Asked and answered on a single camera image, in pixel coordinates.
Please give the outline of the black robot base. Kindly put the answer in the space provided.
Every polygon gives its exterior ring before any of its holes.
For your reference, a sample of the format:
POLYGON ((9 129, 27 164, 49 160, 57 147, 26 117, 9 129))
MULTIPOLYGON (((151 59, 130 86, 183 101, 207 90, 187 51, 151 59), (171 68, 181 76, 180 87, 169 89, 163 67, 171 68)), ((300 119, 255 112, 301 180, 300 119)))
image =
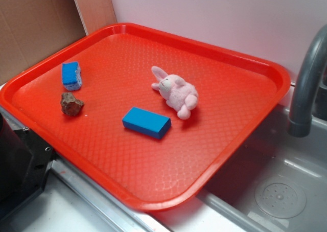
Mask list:
POLYGON ((1 116, 1 221, 45 188, 53 147, 29 128, 13 130, 1 116))

